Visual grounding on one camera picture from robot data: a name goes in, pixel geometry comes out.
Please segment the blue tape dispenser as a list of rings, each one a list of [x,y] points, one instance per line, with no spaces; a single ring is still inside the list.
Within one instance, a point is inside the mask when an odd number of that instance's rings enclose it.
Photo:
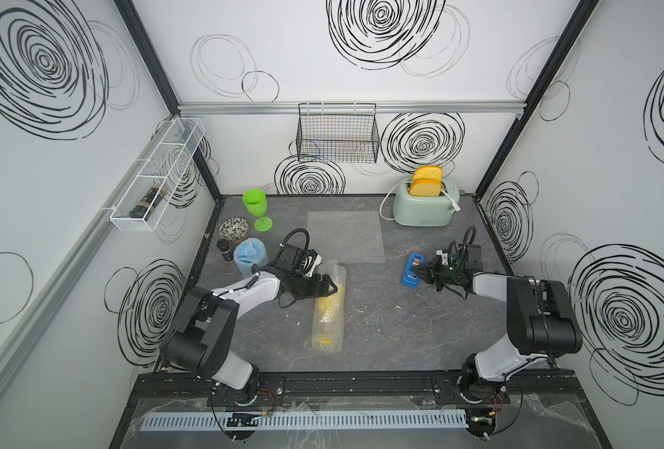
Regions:
[[[413,272],[413,269],[419,267],[419,265],[422,265],[423,263],[425,263],[425,257],[422,254],[410,254],[402,276],[402,284],[404,286],[411,289],[416,289],[418,287],[420,278]]]

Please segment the yellow plastic wine glass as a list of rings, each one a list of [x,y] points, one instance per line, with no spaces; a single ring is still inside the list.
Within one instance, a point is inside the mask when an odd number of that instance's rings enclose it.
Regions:
[[[337,288],[330,297],[316,299],[311,342],[315,349],[326,353],[340,352],[344,341],[345,289]]]

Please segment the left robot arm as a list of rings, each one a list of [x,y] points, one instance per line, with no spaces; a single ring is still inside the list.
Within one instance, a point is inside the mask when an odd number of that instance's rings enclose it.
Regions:
[[[234,390],[255,390],[255,366],[231,351],[238,318],[284,294],[293,301],[330,297],[339,286],[316,271],[320,256],[285,244],[273,261],[255,266],[251,276],[213,290],[191,289],[180,301],[161,343],[163,360],[203,380]]]

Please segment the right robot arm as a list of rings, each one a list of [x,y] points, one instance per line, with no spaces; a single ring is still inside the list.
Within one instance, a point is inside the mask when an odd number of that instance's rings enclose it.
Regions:
[[[488,349],[468,357],[461,369],[459,391],[478,393],[502,387],[514,374],[540,361],[554,362],[582,348],[582,331],[563,282],[534,280],[483,270],[481,247],[450,247],[427,260],[409,257],[403,281],[419,282],[466,295],[495,299],[506,305],[506,330]]]

